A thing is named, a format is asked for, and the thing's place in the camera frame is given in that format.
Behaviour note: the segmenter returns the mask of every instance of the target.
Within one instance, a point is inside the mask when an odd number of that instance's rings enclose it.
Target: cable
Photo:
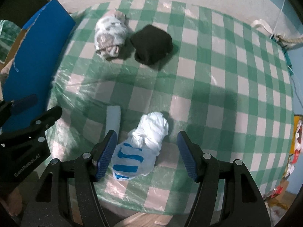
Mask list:
[[[300,82],[299,82],[299,79],[297,78],[297,76],[296,76],[296,74],[294,73],[294,71],[293,71],[289,66],[287,66],[287,67],[292,71],[292,73],[294,74],[294,77],[297,79],[298,85],[299,85],[299,91],[300,91],[301,95],[303,96],[302,90],[301,90],[301,85],[300,85]],[[295,94],[296,94],[296,96],[297,96],[297,98],[298,98],[298,100],[299,100],[299,103],[300,103],[302,109],[303,109],[303,105],[302,105],[301,99],[299,98],[299,95],[298,95],[298,93],[297,93],[297,89],[296,89],[296,86],[295,86],[295,82],[294,82],[293,79],[292,79],[292,81],[293,81],[294,92],[295,92]]]
[[[272,39],[272,37],[273,37],[274,34],[275,34],[275,30],[276,30],[276,27],[277,27],[277,25],[278,25],[278,21],[279,21],[279,18],[280,18],[280,16],[281,16],[281,13],[282,13],[284,4],[285,4],[285,0],[283,0],[282,8],[281,8],[281,10],[280,10],[280,13],[279,13],[279,16],[278,16],[278,19],[277,19],[277,23],[276,23],[276,25],[275,25],[274,30],[272,31],[272,34],[270,35],[270,39]]]

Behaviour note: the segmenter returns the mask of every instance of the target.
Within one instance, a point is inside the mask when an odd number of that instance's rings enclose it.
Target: cardboard box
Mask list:
[[[5,60],[6,65],[15,58],[3,86],[3,97],[10,101],[36,94],[38,103],[11,116],[2,127],[4,132],[27,127],[45,111],[58,57],[74,25],[75,21],[61,4],[52,0],[22,28]]]
[[[295,139],[295,135],[296,135],[296,130],[297,130],[297,126],[299,123],[299,120],[302,118],[302,115],[295,115],[294,116],[294,129],[293,129],[293,133],[292,133],[292,141],[291,141],[291,146],[290,146],[290,151],[289,153],[294,154],[294,139]]]
[[[283,196],[285,194],[285,191],[287,189],[288,184],[289,184],[289,181],[281,180],[280,186],[283,187],[282,192],[281,192],[280,195],[278,195],[277,197],[275,197],[275,199],[278,200],[279,202],[281,202],[281,200],[282,200],[282,198],[283,198]]]

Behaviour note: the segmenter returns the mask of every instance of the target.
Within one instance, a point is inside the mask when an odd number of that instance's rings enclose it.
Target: screw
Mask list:
[[[210,159],[212,156],[210,155],[210,154],[203,154],[203,158],[205,158],[205,159]]]
[[[45,138],[44,138],[43,136],[41,136],[41,137],[38,138],[38,141],[39,141],[39,142],[44,142],[44,141],[45,141]]]
[[[90,153],[84,153],[84,154],[82,155],[82,157],[83,157],[84,159],[88,159],[90,156],[91,156]]]
[[[59,159],[57,159],[57,158],[54,158],[54,159],[51,160],[51,164],[52,164],[52,165],[55,165],[55,164],[57,164],[58,162],[59,162]]]
[[[239,160],[239,159],[236,159],[236,164],[239,165],[239,166],[241,166],[241,165],[243,165],[243,162],[241,160]]]

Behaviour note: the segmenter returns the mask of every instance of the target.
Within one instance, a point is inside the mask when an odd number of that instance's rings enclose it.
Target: blue cardboard panel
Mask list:
[[[39,11],[36,22],[27,32],[3,86],[4,100],[18,100],[36,94],[38,103],[25,112],[11,116],[2,127],[4,132],[25,128],[45,111],[50,82],[62,47],[75,25],[57,0]]]
[[[28,22],[25,23],[25,25],[22,27],[22,29],[25,29],[27,30],[34,22],[35,22],[35,19],[40,15],[41,11],[43,11],[45,9],[45,7],[47,6],[44,5],[42,8],[40,8],[34,15],[33,17],[31,17]]]

